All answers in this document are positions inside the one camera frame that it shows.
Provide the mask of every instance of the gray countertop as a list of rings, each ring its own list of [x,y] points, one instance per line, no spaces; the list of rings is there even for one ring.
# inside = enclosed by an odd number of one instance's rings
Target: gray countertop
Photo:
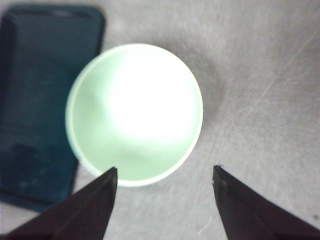
[[[9,3],[1,0],[1,11]],[[172,175],[117,190],[115,240],[226,240],[212,188],[220,164],[320,228],[320,1],[38,0],[99,6],[103,49],[148,43],[181,58],[203,97],[195,149]],[[79,168],[76,190],[94,177]],[[37,213],[1,205],[2,232]]]

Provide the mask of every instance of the cup rim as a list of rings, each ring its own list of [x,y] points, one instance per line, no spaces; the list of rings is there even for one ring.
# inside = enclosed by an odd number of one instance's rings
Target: cup rim
[[[170,52],[162,47],[151,45],[151,44],[146,44],[146,43],[130,43],[130,44],[125,44],[125,45],[120,45],[120,46],[116,46],[116,47],[110,48],[110,49],[102,52],[100,55],[98,55],[93,60],[91,60],[84,67],[84,69],[80,72],[80,74],[77,76],[77,78],[75,79],[75,81],[71,87],[71,90],[69,92],[69,95],[67,97],[66,108],[65,108],[65,129],[66,129],[66,135],[67,135],[69,145],[70,145],[74,155],[77,157],[78,161],[89,172],[91,172],[93,175],[95,175],[97,177],[100,176],[101,174],[103,174],[103,172],[101,172],[99,169],[94,167],[93,164],[85,157],[85,155],[83,154],[80,146],[78,145],[77,139],[75,137],[74,128],[73,128],[73,115],[72,115],[72,112],[74,109],[74,104],[75,104],[75,98],[77,96],[78,90],[81,87],[82,82],[84,81],[86,75],[91,71],[92,68],[95,67],[96,64],[98,64],[104,58],[107,58],[107,57],[109,57],[119,51],[130,49],[132,47],[133,48],[143,47],[143,48],[161,49],[162,51],[166,51],[168,54],[172,55],[182,65],[184,65],[186,67],[186,70],[189,72],[190,78],[193,80],[194,88],[195,88],[195,91],[197,92],[197,98],[198,98],[198,102],[200,104],[201,112],[200,112],[200,116],[199,116],[200,120],[199,120],[197,129],[196,129],[196,133],[193,136],[193,140],[192,140],[191,144],[189,145],[187,151],[185,151],[184,155],[172,167],[170,167],[168,170],[162,172],[161,174],[159,174],[157,176],[153,176],[151,178],[144,179],[144,180],[123,180],[123,179],[118,178],[118,186],[121,186],[121,187],[140,187],[140,186],[150,185],[150,184],[156,183],[156,182],[166,178],[167,176],[172,174],[174,171],[176,171],[186,161],[186,159],[189,157],[189,155],[191,154],[191,152],[193,151],[193,149],[196,146],[196,143],[197,143],[199,136],[200,136],[200,132],[201,132],[202,124],[203,124],[203,114],[204,114],[202,94],[201,94],[200,87],[198,85],[198,82],[197,82],[194,74],[191,72],[189,67],[179,57],[174,55],[172,52]]]

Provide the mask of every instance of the phone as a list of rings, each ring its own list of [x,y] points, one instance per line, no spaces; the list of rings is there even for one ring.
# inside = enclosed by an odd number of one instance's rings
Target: phone
[[[15,5],[1,19],[1,201],[42,212],[71,193],[78,161],[65,107],[104,26],[91,6]]]

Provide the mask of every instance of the bowl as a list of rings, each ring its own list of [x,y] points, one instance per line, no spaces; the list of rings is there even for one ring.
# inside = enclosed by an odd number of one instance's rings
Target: bowl
[[[155,183],[183,164],[198,140],[203,101],[189,68],[149,44],[109,49],[75,80],[65,127],[91,173],[118,169],[118,185]]]

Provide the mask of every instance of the cup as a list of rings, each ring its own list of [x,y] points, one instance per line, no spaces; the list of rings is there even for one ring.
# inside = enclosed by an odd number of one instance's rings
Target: cup
[[[118,169],[118,185],[155,183],[183,164],[198,140],[203,101],[189,68],[149,44],[93,59],[69,93],[65,127],[82,165],[96,176]]]

